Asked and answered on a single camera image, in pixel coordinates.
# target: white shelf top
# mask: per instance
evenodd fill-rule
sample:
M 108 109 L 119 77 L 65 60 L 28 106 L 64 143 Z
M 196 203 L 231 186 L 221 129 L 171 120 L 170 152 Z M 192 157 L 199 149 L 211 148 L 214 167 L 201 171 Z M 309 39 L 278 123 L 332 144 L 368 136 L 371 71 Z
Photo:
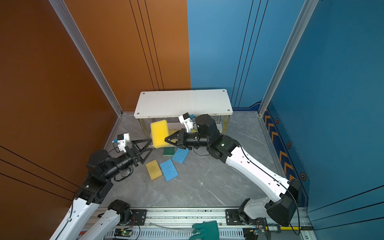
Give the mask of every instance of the white shelf top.
M 141 92 L 135 118 L 177 118 L 184 113 L 195 116 L 232 115 L 225 89 Z

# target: wall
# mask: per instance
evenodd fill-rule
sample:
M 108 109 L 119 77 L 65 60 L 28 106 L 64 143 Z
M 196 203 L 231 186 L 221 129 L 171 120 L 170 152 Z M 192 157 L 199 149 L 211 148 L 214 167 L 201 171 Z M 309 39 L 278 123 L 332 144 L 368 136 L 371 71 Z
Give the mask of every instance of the wall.
M 319 1 L 272 98 L 311 180 L 320 240 L 384 236 L 372 231 L 384 216 L 383 5 Z
M 142 91 L 190 89 L 186 1 L 65 4 L 124 111 Z
M 3 2 L 0 32 L 2 239 L 49 239 L 117 116 L 49 1 Z
M 234 108 L 260 101 L 304 0 L 188 0 L 192 89 L 225 88 Z

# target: glove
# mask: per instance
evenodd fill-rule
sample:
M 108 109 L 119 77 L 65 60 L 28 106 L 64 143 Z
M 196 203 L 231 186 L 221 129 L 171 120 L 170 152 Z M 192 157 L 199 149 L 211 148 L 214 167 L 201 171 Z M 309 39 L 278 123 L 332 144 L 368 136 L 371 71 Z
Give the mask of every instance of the glove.
M 194 224 L 192 226 L 195 230 L 193 230 L 193 235 L 189 238 L 189 240 L 219 240 L 218 227 L 217 222 L 203 222 L 202 224 Z

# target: blue wall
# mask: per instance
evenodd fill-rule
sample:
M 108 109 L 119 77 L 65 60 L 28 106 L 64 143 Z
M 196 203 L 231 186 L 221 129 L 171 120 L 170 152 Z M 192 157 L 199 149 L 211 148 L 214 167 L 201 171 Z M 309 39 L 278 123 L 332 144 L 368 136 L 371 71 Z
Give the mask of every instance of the blue wall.
M 384 216 L 383 43 L 383 1 L 319 1 L 272 98 L 309 174 L 320 240 L 384 235 L 359 230 Z
M 260 101 L 303 3 L 188 0 L 191 88 L 225 88 L 236 108 Z

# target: bright yellow sponge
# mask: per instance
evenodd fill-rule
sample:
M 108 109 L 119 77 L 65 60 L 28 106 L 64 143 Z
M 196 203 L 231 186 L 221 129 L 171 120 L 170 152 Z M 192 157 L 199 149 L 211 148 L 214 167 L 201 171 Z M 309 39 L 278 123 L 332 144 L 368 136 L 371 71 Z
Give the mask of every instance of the bright yellow sponge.
M 153 161 L 150 161 L 145 166 L 147 167 L 149 177 L 151 178 L 152 181 L 155 180 L 156 178 L 163 176 L 163 173 L 161 173 L 160 167 L 156 159 Z
M 168 146 L 164 139 L 169 136 L 168 123 L 166 120 L 151 123 L 151 134 L 154 148 Z

